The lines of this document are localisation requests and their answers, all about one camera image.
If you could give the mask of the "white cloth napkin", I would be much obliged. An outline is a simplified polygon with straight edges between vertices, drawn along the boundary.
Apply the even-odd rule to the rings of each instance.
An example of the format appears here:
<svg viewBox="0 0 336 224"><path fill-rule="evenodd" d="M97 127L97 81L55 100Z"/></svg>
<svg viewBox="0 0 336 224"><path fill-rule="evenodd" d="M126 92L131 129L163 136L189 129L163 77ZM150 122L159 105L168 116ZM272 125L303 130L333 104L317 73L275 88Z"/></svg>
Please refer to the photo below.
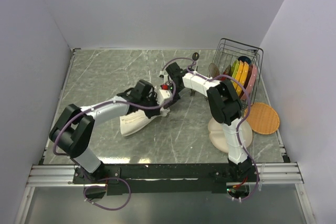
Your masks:
<svg viewBox="0 0 336 224"><path fill-rule="evenodd" d="M139 130L143 129L149 123L151 123L155 118L165 117L170 112L170 109L161 109L159 115L155 115L150 119L145 115L143 110L138 110L128 115L120 117L120 133L122 136L132 135Z"/></svg>

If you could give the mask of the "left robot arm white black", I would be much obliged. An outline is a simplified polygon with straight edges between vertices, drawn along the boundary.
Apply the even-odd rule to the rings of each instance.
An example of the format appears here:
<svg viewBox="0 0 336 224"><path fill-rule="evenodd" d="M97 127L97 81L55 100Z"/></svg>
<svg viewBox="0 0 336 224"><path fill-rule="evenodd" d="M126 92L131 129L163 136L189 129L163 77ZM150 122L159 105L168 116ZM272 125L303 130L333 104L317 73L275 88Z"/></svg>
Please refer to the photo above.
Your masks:
<svg viewBox="0 0 336 224"><path fill-rule="evenodd" d="M103 162L89 148L93 128L108 120L144 111L150 119L160 114L161 108L172 101L176 86L164 84L155 88L145 80L135 87L118 93L110 100L91 106L68 105L51 129L49 138L54 143L56 156L67 156L81 166L92 183L104 177Z"/></svg>

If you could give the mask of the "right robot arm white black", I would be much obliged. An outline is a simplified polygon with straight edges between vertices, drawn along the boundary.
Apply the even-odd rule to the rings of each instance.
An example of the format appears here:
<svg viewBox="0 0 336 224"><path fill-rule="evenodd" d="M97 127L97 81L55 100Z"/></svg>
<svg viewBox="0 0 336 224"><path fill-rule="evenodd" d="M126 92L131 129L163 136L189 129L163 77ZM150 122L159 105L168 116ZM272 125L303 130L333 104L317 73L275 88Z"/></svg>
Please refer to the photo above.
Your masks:
<svg viewBox="0 0 336 224"><path fill-rule="evenodd" d="M233 83L241 88L243 85L227 75L223 81L219 80L220 77L208 78L193 71L191 66L182 69L176 62L163 70L178 88L189 88L207 97L212 118L221 126L219 132L224 135L217 137L213 143L217 147L220 141L226 142L228 161L233 165L229 174L233 180L242 181L248 175L246 166L254 164L240 129L247 116L241 115L243 105Z"/></svg>

